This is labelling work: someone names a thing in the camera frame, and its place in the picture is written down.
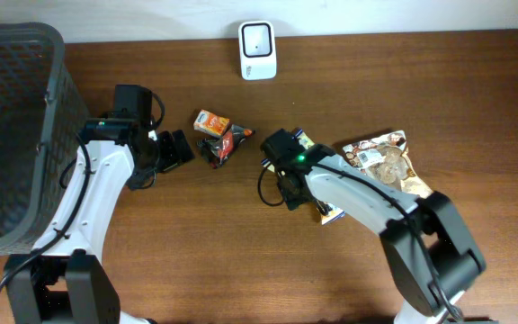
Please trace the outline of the red black snack packet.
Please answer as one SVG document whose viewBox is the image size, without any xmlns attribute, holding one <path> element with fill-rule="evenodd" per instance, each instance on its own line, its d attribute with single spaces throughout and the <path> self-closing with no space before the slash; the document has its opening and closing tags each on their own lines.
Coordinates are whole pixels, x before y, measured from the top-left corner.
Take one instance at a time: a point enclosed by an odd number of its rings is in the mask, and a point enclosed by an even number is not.
<svg viewBox="0 0 518 324">
<path fill-rule="evenodd" d="M 197 142 L 197 147 L 202 158 L 217 169 L 227 162 L 243 141 L 254 134 L 252 129 L 233 124 L 219 139 L 202 139 Z"/>
</svg>

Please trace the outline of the yellow wet wipes pack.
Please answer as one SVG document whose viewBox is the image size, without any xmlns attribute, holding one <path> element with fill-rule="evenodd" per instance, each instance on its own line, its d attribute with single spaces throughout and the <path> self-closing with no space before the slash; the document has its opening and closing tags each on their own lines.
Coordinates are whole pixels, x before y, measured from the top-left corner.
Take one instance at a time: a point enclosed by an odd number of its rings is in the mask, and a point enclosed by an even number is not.
<svg viewBox="0 0 518 324">
<path fill-rule="evenodd" d="M 265 154 L 265 158 L 262 160 L 263 170 L 259 175 L 257 190 L 262 202 L 272 207 L 283 205 L 285 202 L 282 197 L 280 202 L 267 202 L 264 199 L 262 179 L 266 171 L 271 171 L 276 175 L 277 188 L 278 173 L 281 171 L 303 175 L 307 183 L 306 175 L 312 170 L 312 166 L 326 154 L 326 149 L 324 148 L 323 153 L 321 153 L 320 146 L 307 137 L 301 128 L 296 128 L 292 131 L 285 129 L 277 130 L 261 144 L 260 149 Z M 317 198 L 315 198 L 313 203 L 320 213 L 323 225 L 345 215 L 343 210 L 331 203 L 320 201 Z"/>
</svg>

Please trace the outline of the orange small tissue box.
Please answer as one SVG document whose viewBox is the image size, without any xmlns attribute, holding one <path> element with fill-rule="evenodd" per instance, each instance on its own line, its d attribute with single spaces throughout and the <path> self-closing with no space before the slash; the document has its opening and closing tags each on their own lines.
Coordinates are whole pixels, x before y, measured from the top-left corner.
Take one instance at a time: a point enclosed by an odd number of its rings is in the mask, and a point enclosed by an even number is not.
<svg viewBox="0 0 518 324">
<path fill-rule="evenodd" d="M 220 138 L 227 131 L 229 124 L 229 118 L 201 110 L 195 118 L 193 128 L 214 138 Z"/>
</svg>

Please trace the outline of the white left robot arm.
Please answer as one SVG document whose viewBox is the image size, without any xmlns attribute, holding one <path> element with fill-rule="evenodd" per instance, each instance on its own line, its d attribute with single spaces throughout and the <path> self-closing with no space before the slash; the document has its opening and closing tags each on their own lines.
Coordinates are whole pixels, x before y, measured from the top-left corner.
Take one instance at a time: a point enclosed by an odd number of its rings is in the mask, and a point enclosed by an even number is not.
<svg viewBox="0 0 518 324">
<path fill-rule="evenodd" d="M 193 158 L 181 130 L 160 131 L 161 98 L 117 85 L 111 111 L 85 122 L 76 157 L 62 173 L 61 202 L 31 252 L 8 258 L 0 293 L 17 323 L 140 323 L 124 312 L 103 268 L 103 245 L 124 188 L 152 187 Z"/>
</svg>

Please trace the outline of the brown mushroom snack bag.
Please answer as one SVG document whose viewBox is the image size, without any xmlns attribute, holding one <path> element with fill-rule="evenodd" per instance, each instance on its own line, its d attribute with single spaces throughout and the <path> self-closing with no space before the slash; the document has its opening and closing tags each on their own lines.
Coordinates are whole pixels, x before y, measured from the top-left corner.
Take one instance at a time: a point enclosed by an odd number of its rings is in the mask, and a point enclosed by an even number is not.
<svg viewBox="0 0 518 324">
<path fill-rule="evenodd" d="M 389 187 L 422 198 L 433 193 L 413 168 L 403 130 L 345 145 L 343 152 L 350 165 Z"/>
</svg>

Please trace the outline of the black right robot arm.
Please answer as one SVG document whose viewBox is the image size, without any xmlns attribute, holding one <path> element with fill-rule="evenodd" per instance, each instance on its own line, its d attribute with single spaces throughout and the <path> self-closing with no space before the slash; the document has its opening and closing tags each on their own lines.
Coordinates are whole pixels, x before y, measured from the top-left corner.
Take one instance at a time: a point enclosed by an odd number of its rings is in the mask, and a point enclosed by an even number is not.
<svg viewBox="0 0 518 324">
<path fill-rule="evenodd" d="M 404 193 L 375 180 L 326 145 L 304 148 L 280 129 L 261 151 L 291 211 L 324 202 L 344 210 L 380 238 L 405 302 L 396 323 L 465 322 L 457 301 L 487 264 L 453 202 L 440 192 Z"/>
</svg>

